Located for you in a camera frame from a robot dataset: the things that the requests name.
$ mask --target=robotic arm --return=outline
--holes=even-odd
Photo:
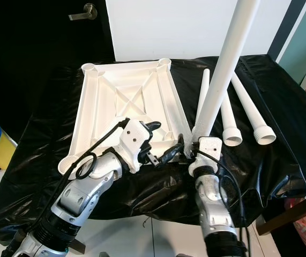
[[[149,141],[153,136],[152,131],[160,126],[159,122],[144,124],[129,119],[115,126],[86,151],[76,161],[78,163],[72,164],[70,173],[76,170],[77,179],[61,189],[59,196],[53,199],[50,208],[44,209],[30,231],[19,230],[16,233],[2,256],[66,256],[69,245],[97,205],[99,197],[114,181],[122,177],[123,172],[135,173],[141,165],[148,162],[159,167],[170,161],[177,153],[183,152],[184,142],[180,135],[178,143],[164,152],[160,158],[151,154]],[[108,148],[97,158],[92,150],[118,127],[123,128],[120,144]],[[200,154],[205,153],[219,160],[221,145],[222,142],[218,138],[200,138],[195,149],[198,154],[189,166],[189,173],[196,180],[196,203],[200,211],[200,225],[208,256],[245,256],[244,244],[237,241],[233,221],[221,197],[219,179],[215,175],[218,170],[217,164]]]

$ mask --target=door handle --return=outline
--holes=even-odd
[[[68,15],[70,20],[83,20],[83,19],[89,19],[94,20],[97,18],[98,12],[95,8],[95,6],[91,3],[87,3],[84,5],[84,13],[78,13],[78,14],[70,14]]]

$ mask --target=white pvc pipe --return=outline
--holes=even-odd
[[[225,94],[221,114],[223,122],[223,142],[227,146],[238,146],[242,143],[242,135],[236,126],[232,105],[230,104],[228,93]]]
[[[193,142],[198,142],[199,137],[208,137],[211,132],[259,2],[260,0],[237,1],[209,90],[192,133]]]
[[[205,96],[206,96],[206,93],[207,93],[207,90],[208,90],[209,83],[210,83],[210,70],[205,69],[204,72],[203,72],[203,78],[201,80],[201,88],[200,88],[200,94],[199,94],[198,108],[197,108],[197,115],[196,115],[195,124],[197,124],[199,114],[200,114],[200,111],[201,111],[201,108],[203,106]]]
[[[242,103],[245,113],[249,118],[250,124],[254,129],[255,140],[260,145],[268,145],[269,143],[272,143],[277,138],[277,136],[275,135],[272,128],[267,126],[266,122],[256,108],[249,94],[243,87],[236,73],[233,74],[232,83],[238,98]]]

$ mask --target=black plastic sheet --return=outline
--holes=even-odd
[[[172,60],[171,74],[189,125],[195,122],[201,78],[205,68],[214,71],[217,57]],[[236,73],[277,140],[260,146],[234,92],[228,93],[243,143],[223,145],[221,161],[233,170],[243,193],[250,224],[269,199],[306,194],[306,92],[269,56],[241,57]],[[77,67],[53,72],[39,108],[33,113],[11,163],[0,183],[0,243],[6,245],[15,231],[34,220],[46,204],[61,175],[59,161],[68,153],[83,74]],[[212,135],[222,138],[218,115]],[[114,182],[92,212],[93,219],[146,214],[167,221],[198,224],[194,179],[187,165],[167,164],[163,169],[141,168]],[[235,192],[228,186],[229,198]],[[234,222],[236,206],[230,210]]]

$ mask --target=white wall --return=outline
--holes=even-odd
[[[242,55],[267,53],[291,0],[261,0]],[[236,0],[106,0],[117,61],[218,56]]]

